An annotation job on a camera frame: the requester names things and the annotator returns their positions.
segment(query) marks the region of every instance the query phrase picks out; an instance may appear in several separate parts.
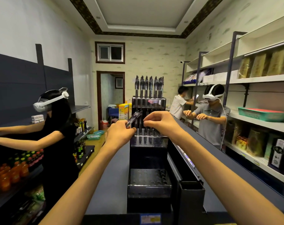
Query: window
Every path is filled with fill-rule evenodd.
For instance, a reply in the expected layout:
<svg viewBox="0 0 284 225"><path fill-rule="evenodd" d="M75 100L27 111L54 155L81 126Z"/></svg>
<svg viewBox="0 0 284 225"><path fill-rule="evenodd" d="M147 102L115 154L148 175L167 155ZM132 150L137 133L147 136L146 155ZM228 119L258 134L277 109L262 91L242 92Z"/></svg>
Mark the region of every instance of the window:
<svg viewBox="0 0 284 225"><path fill-rule="evenodd" d="M125 64L124 42L95 42L96 63Z"/></svg>
<svg viewBox="0 0 284 225"><path fill-rule="evenodd" d="M123 77L115 77L115 89L123 88Z"/></svg>

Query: gray shirt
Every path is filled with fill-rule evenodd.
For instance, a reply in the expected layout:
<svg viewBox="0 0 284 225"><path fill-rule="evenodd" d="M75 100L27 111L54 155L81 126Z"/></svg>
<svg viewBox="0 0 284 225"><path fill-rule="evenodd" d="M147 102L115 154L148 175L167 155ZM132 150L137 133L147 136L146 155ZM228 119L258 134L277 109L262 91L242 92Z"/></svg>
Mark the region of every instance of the gray shirt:
<svg viewBox="0 0 284 225"><path fill-rule="evenodd" d="M194 113L198 114L206 114L211 117L228 117L230 114L230 109L228 107L224 107L224 111L222 109L222 105L220 104L217 108L211 109L210 105L204 104L199 106ZM222 142L222 130L223 126L220 124L216 124L209 120L200 120L198 134L202 136L204 139L209 141L212 145L217 148L221 148Z"/></svg>

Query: ceiling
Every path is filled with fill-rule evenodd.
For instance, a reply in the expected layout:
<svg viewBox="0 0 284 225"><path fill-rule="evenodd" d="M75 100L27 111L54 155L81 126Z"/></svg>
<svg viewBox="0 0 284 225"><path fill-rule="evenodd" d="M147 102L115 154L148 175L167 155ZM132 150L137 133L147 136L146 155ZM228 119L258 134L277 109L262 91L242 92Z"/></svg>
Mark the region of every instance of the ceiling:
<svg viewBox="0 0 284 225"><path fill-rule="evenodd" d="M88 35L185 39L230 0L54 0Z"/></svg>

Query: vr headset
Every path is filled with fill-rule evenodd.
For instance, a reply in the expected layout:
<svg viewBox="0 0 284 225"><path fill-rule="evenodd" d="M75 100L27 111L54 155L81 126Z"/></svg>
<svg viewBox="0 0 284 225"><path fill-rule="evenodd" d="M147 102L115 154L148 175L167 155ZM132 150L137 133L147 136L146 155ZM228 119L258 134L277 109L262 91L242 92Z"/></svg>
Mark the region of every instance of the vr headset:
<svg viewBox="0 0 284 225"><path fill-rule="evenodd" d="M217 85L213 85L213 86L211 87L210 91L208 92L208 94L205 94L205 95L202 96L205 100L215 101L215 100L217 100L219 97L221 97L221 96L223 95L223 93L220 94L220 95L212 95L212 91L213 91L213 88L214 88L215 86L217 86Z"/></svg>
<svg viewBox="0 0 284 225"><path fill-rule="evenodd" d="M51 103L58 101L60 99L63 99L63 98L68 99L69 94L67 93L66 87L62 87L61 89L59 89L59 91L62 92L61 95L51 100L47 100L47 99L40 97L38 102L33 104L34 109L38 112L51 111Z"/></svg>

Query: black shirt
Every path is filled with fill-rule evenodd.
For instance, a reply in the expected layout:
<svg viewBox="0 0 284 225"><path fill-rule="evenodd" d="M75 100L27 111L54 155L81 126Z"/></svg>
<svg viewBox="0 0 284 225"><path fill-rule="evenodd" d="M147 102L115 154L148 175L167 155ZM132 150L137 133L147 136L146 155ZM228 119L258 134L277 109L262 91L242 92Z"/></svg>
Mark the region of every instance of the black shirt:
<svg viewBox="0 0 284 225"><path fill-rule="evenodd" d="M76 134L76 127L71 119L64 125L59 126L54 119L47 115L44 127L41 131L42 137L49 135L54 131L60 131L65 137L58 142L44 148L44 156L42 165L45 172L57 173L64 172L78 172L76 162L73 156L74 137Z"/></svg>

